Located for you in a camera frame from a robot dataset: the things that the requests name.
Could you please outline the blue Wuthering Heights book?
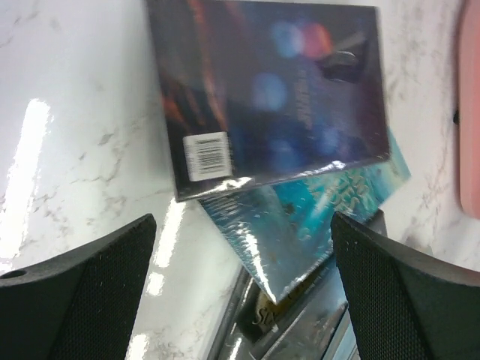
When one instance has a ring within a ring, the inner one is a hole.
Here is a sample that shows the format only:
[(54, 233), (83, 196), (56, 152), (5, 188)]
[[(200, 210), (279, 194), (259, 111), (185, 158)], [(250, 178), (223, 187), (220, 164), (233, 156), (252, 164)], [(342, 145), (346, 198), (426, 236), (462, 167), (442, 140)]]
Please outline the blue Wuthering Heights book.
[(250, 351), (252, 359), (359, 359), (335, 256)]

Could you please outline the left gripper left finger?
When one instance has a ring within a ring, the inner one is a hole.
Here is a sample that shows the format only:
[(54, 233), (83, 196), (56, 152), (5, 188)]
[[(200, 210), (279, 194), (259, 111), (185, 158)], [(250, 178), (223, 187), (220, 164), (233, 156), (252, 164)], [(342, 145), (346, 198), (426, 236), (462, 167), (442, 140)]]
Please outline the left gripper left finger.
[(124, 359), (155, 243), (152, 214), (1, 276), (2, 359)]

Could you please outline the teal ocean cover book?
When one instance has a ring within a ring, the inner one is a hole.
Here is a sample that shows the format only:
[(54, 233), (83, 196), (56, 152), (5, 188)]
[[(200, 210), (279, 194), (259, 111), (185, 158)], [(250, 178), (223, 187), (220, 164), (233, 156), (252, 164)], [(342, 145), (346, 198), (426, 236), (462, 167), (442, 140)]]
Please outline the teal ocean cover book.
[(388, 139), (386, 162), (200, 200), (272, 302), (285, 299), (330, 257), (335, 212), (365, 224), (410, 178), (394, 135)]

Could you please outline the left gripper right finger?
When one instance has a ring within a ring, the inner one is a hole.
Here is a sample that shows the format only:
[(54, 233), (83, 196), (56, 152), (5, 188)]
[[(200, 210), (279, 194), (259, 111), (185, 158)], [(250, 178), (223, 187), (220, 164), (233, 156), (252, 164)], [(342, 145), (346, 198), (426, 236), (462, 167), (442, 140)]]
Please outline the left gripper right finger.
[(479, 273), (429, 256), (345, 214), (334, 255), (361, 359), (478, 359)]

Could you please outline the dark blue Robinson Crusoe book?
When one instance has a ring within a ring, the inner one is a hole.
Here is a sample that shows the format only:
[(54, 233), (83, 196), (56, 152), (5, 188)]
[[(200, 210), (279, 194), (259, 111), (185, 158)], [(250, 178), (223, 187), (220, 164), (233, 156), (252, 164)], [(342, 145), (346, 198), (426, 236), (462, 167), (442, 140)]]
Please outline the dark blue Robinson Crusoe book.
[(179, 201), (390, 158), (366, 4), (147, 1)]

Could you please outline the black Moon and Sixpence book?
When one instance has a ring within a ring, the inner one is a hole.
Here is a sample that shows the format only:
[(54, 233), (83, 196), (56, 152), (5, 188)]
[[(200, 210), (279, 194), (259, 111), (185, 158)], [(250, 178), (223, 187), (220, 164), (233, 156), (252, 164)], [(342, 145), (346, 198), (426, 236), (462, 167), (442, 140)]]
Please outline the black Moon and Sixpence book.
[(242, 269), (214, 336), (208, 359), (250, 359), (253, 345), (293, 305), (297, 295), (271, 302)]

